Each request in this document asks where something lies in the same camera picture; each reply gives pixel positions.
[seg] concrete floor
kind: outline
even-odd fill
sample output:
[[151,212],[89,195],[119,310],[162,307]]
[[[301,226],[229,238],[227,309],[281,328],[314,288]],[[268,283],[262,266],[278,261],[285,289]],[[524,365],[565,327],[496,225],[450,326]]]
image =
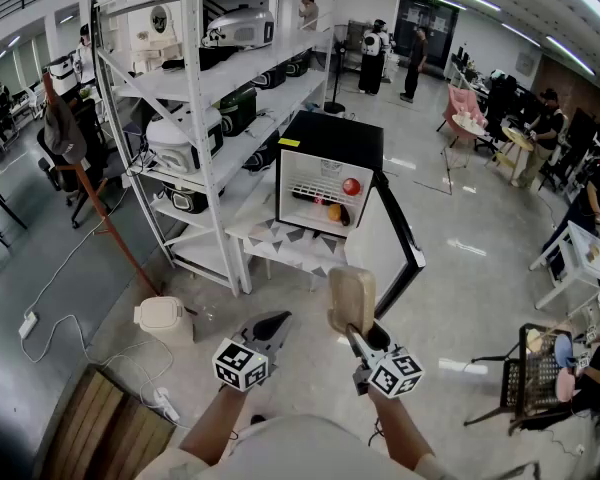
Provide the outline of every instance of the concrete floor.
[[[40,126],[40,121],[26,125],[0,157],[0,192],[28,226],[23,230],[0,209],[0,229],[10,244],[9,250],[0,244],[0,452],[3,466],[13,471],[5,475],[10,478],[30,477],[49,419],[83,357],[77,330],[66,322],[47,357],[31,364],[20,349],[18,328],[25,309],[99,221],[88,202],[79,215],[81,227],[72,229],[64,193],[56,192],[37,166]],[[112,186],[103,197],[113,207],[121,195]],[[132,191],[112,220],[136,259],[146,261],[157,244]],[[164,223],[168,229],[172,221]],[[89,340],[133,275],[110,236],[87,240],[36,306],[40,321],[26,340],[28,352],[40,355],[54,322],[67,314],[78,317]]]
[[[486,152],[470,151],[466,169],[451,171],[453,195],[440,151],[451,137],[436,128],[447,104],[446,84],[421,76],[412,105],[399,99],[404,73],[383,85],[376,97],[357,92],[357,77],[346,75],[337,100],[360,121],[385,128],[385,169],[391,189],[424,251],[427,266],[385,317],[386,324],[424,364],[427,375],[404,403],[435,452],[459,478],[486,478],[529,461],[540,461],[543,479],[568,478],[582,470],[595,453],[588,419],[572,418],[553,427],[567,450],[579,443],[587,453],[575,459],[551,442],[551,434],[518,432],[507,436],[508,417],[464,428],[462,422],[498,406],[501,366],[488,365],[487,375],[454,373],[438,368],[440,358],[467,361],[479,355],[506,353],[526,322],[551,325],[562,320],[570,295],[555,299],[544,311],[534,309],[551,288],[546,271],[529,272],[541,245],[552,232],[552,215],[562,218],[566,204],[542,190],[507,184],[509,172],[484,167]],[[233,298],[228,289],[183,270],[170,270],[156,251],[166,294],[181,297],[200,311],[198,342],[173,349],[174,364],[157,382],[169,390],[180,423],[191,426],[218,390],[211,356],[250,315],[290,310],[294,325],[279,355],[280,369],[263,387],[250,393],[236,430],[254,413],[265,416],[312,413],[335,420],[366,442],[376,418],[366,397],[357,397],[351,381],[356,360],[348,345],[327,324],[326,286],[310,293],[306,273],[273,264],[267,281],[263,262],[250,265],[253,292]],[[142,297],[133,285],[113,307],[93,341],[90,353],[104,359],[123,347],[147,340],[130,318]],[[168,362],[158,345],[130,353],[150,375]],[[130,362],[112,365],[115,377],[137,391],[145,377]],[[151,399],[151,389],[144,391]],[[179,428],[177,444],[186,433]],[[385,452],[382,439],[374,448]]]

